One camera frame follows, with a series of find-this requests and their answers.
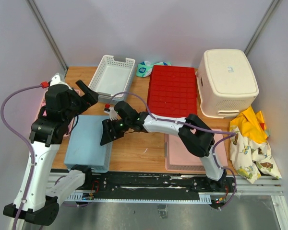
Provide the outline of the white perforated basket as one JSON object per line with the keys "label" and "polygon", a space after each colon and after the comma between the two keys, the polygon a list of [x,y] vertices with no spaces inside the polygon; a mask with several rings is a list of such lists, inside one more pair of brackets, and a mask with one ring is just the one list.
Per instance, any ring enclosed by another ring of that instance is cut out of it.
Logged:
{"label": "white perforated basket", "polygon": [[99,94],[100,103],[115,105],[127,98],[134,78],[135,60],[104,55],[90,81],[89,88]]}

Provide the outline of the blue perforated basket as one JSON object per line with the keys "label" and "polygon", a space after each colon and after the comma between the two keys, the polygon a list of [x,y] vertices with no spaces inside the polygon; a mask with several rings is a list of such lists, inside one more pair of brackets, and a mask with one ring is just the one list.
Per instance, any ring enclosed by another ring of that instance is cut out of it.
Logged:
{"label": "blue perforated basket", "polygon": [[112,144],[101,146],[102,121],[106,115],[80,115],[71,133],[64,164],[70,170],[75,165],[85,165],[95,173],[109,171]]}

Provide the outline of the pink perforated basket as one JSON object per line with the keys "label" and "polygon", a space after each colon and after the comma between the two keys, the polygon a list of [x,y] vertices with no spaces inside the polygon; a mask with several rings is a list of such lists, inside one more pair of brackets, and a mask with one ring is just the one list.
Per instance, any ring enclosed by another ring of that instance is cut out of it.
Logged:
{"label": "pink perforated basket", "polygon": [[[223,138],[214,134],[215,143]],[[215,150],[219,164],[228,166],[225,144],[222,141]],[[179,137],[165,134],[165,168],[168,171],[204,172],[200,159],[188,152]]]}

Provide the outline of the red plastic tray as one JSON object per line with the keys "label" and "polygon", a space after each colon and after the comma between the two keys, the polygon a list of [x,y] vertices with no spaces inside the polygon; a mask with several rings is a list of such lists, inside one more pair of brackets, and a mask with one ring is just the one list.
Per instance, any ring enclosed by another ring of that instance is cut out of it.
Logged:
{"label": "red plastic tray", "polygon": [[150,112],[167,117],[197,114],[197,83],[195,68],[154,66],[148,88]]}

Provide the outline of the large cream perforated container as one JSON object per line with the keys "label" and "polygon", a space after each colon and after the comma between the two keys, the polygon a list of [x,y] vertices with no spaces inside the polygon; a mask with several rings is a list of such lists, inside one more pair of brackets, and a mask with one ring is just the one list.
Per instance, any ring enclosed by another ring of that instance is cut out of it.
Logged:
{"label": "large cream perforated container", "polygon": [[252,67],[239,49],[205,51],[196,78],[200,109],[206,117],[236,117],[259,94]]}

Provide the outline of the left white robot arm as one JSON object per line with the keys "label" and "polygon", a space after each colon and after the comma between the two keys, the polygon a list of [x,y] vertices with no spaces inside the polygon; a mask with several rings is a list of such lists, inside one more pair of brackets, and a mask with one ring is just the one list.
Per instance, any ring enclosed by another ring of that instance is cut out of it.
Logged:
{"label": "left white robot arm", "polygon": [[29,138],[12,128],[4,116],[6,103],[28,88],[13,92],[1,105],[0,116],[4,125],[23,140],[29,149],[28,163],[18,195],[3,210],[5,216],[14,219],[14,230],[19,219],[42,227],[51,225],[59,207],[74,190],[79,187],[86,190],[93,185],[91,168],[75,165],[56,185],[47,189],[53,160],[64,135],[69,132],[71,120],[98,102],[98,93],[89,89],[82,80],[78,80],[76,85],[84,93],[82,96],[62,81],[45,81],[34,86],[47,88],[44,96],[46,104],[41,107],[37,120],[31,125]]}

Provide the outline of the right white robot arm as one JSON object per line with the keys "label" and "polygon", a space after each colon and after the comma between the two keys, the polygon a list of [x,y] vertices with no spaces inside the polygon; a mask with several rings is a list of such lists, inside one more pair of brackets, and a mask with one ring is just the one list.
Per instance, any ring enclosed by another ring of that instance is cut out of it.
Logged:
{"label": "right white robot arm", "polygon": [[226,168],[221,166],[216,154],[216,146],[221,140],[215,142],[214,135],[221,131],[211,130],[197,115],[189,114],[187,117],[172,118],[158,116],[146,112],[137,112],[127,102],[118,102],[108,109],[116,112],[120,119],[106,119],[102,121],[102,137],[100,145],[106,145],[124,137],[126,131],[163,133],[179,137],[184,148],[198,157],[206,172],[208,187],[218,192],[225,186]]}

